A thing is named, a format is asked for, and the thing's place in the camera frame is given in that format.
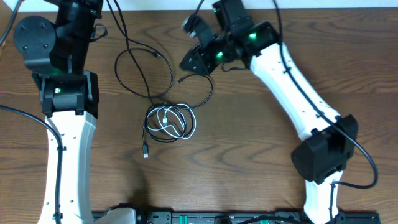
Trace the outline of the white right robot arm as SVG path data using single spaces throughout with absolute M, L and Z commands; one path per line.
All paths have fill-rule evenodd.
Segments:
M 291 159 L 305 179 L 305 216 L 311 223 L 336 221 L 337 183 L 354 153 L 357 121 L 342 117 L 320 97 L 269 22 L 255 23 L 241 1 L 217 1 L 213 12 L 222 35 L 215 34 L 197 12 L 184 20 L 182 29 L 198 43 L 180 67 L 209 75 L 218 66 L 242 61 L 274 95 L 301 141 Z

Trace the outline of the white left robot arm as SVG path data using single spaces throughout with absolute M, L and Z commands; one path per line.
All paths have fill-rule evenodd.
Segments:
M 90 204 L 91 144 L 98 119 L 99 88 L 85 70 L 96 40 L 102 1 L 56 1 L 55 22 L 41 16 L 21 20 L 14 44 L 39 90 L 47 129 L 48 161 L 40 223 L 129 223 L 133 208 L 115 207 L 95 218 Z

